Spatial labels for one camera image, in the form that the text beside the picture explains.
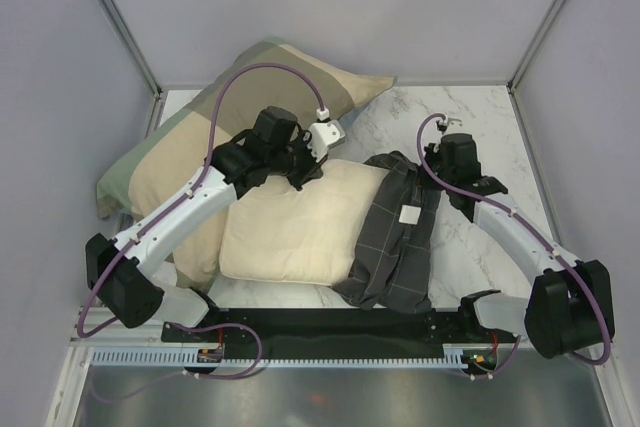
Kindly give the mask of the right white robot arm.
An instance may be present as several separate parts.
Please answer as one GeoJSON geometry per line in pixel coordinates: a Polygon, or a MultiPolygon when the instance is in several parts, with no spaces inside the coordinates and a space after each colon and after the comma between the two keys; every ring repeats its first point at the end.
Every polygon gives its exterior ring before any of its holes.
{"type": "Polygon", "coordinates": [[[545,358],[570,354],[603,365],[615,335],[611,278],[598,260],[583,261],[554,242],[522,213],[508,189],[485,176],[473,137],[446,134],[420,149],[432,186],[488,234],[531,284],[528,297],[499,290],[464,297],[457,329],[480,341],[492,329],[527,338],[545,358]]]}

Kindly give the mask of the cream pillow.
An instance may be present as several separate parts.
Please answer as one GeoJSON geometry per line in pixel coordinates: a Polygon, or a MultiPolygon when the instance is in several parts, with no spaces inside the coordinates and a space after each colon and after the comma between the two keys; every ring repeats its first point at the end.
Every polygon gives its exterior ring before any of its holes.
{"type": "Polygon", "coordinates": [[[329,160],[295,190],[271,176],[228,209],[219,266],[232,279],[331,286],[347,278],[366,214],[388,171],[329,160]]]}

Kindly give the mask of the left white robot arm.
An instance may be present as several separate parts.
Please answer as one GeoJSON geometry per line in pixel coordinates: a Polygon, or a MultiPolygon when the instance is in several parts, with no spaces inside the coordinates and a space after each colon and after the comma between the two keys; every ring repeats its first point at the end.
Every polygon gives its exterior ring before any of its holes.
{"type": "Polygon", "coordinates": [[[154,273],[192,232],[268,177],[280,175],[296,190],[320,178],[329,150],[343,139],[340,125],[326,116],[304,129],[284,109],[263,109],[252,128],[212,149],[194,176],[150,215],[112,239],[96,234],[88,240],[92,298],[127,328],[163,318],[183,324],[197,341],[210,340],[219,327],[210,302],[193,290],[154,283],[154,273]]]}

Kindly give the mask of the dark grey plaid pillowcase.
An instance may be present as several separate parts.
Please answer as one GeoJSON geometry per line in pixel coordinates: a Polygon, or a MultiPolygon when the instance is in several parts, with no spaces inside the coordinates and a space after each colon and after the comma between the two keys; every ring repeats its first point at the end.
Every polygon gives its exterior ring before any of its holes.
{"type": "Polygon", "coordinates": [[[349,305],[381,305],[403,314],[432,309],[431,238],[441,194],[428,187],[424,169],[402,153],[370,157],[382,180],[357,238],[347,278],[332,286],[349,305]]]}

